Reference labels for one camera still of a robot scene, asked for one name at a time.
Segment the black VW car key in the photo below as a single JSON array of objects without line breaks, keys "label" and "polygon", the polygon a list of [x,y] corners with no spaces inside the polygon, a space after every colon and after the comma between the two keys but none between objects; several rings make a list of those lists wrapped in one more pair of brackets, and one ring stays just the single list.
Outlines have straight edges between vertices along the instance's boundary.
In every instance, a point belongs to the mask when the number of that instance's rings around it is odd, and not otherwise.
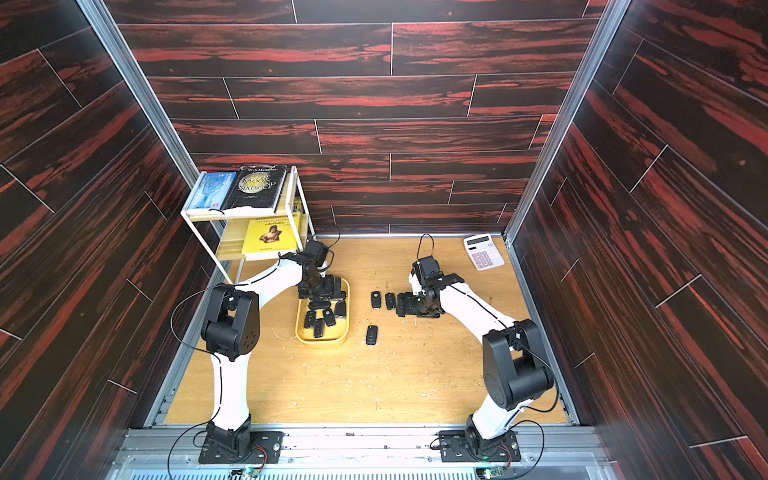
[{"label": "black VW car key", "polygon": [[336,325],[336,317],[332,309],[323,310],[323,322],[327,327],[333,327]]}]

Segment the dark grey car key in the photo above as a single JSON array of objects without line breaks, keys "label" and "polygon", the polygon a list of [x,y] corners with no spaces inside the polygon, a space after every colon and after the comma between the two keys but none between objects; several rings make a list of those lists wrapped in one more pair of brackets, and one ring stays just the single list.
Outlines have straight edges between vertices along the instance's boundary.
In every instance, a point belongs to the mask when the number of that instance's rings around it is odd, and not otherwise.
[{"label": "dark grey car key", "polygon": [[347,303],[345,300],[338,301],[334,306],[334,315],[337,319],[347,317]]}]

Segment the black three-button car key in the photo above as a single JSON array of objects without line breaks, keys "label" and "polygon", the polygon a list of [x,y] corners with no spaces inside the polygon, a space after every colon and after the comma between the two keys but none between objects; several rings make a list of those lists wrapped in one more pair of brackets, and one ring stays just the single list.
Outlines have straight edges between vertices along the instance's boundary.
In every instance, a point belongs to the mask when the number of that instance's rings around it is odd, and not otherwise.
[{"label": "black three-button car key", "polygon": [[371,307],[373,309],[380,309],[382,306],[382,295],[380,291],[372,291],[370,295]]}]

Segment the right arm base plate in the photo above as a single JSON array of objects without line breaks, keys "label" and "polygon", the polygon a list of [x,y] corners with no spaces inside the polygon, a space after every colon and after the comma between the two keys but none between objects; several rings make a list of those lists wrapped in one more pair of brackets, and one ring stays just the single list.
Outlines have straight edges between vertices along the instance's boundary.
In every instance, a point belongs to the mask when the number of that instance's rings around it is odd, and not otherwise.
[{"label": "right arm base plate", "polygon": [[519,462],[521,454],[512,431],[491,440],[481,438],[474,430],[442,430],[430,444],[443,462]]}]

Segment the silver-edged car key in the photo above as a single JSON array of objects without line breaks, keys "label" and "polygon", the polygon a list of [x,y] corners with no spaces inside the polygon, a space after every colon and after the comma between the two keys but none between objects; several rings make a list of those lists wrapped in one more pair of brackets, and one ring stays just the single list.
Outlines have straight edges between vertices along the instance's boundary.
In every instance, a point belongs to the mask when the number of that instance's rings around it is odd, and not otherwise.
[{"label": "silver-edged car key", "polygon": [[326,329],[326,325],[323,322],[323,318],[317,319],[315,321],[313,336],[317,339],[322,338],[325,334],[325,329]]}]

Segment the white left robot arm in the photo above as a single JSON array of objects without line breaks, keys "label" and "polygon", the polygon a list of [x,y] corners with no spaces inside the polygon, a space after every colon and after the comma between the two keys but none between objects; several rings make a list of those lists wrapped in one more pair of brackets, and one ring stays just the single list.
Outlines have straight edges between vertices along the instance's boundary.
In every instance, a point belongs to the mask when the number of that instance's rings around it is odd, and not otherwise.
[{"label": "white left robot arm", "polygon": [[261,273],[237,284],[212,290],[201,338],[211,354],[214,413],[206,426],[214,445],[237,457],[250,451],[251,415],[247,405],[247,371],[260,338],[260,310],[284,290],[324,293],[328,283],[323,264],[329,248],[310,240],[305,249],[289,252]]}]

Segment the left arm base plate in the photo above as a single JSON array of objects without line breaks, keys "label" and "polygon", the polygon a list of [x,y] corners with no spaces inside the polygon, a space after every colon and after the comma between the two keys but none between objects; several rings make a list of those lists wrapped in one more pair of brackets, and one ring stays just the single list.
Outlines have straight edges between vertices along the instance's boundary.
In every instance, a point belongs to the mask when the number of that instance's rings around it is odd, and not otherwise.
[{"label": "left arm base plate", "polygon": [[281,431],[251,431],[250,439],[244,440],[233,452],[221,443],[206,436],[198,463],[207,464],[277,464],[284,433]]}]

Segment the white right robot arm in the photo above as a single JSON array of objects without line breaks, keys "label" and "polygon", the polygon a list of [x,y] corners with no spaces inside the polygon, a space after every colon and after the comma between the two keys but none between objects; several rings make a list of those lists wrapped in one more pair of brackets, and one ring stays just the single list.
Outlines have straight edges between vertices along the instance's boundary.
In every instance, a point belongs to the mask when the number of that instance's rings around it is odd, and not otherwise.
[{"label": "white right robot arm", "polygon": [[416,260],[409,275],[412,292],[400,301],[405,315],[458,319],[482,344],[487,397],[467,422],[476,439],[502,436],[533,400],[555,385],[539,327],[517,321],[481,299],[456,274],[445,274],[432,256]]}]

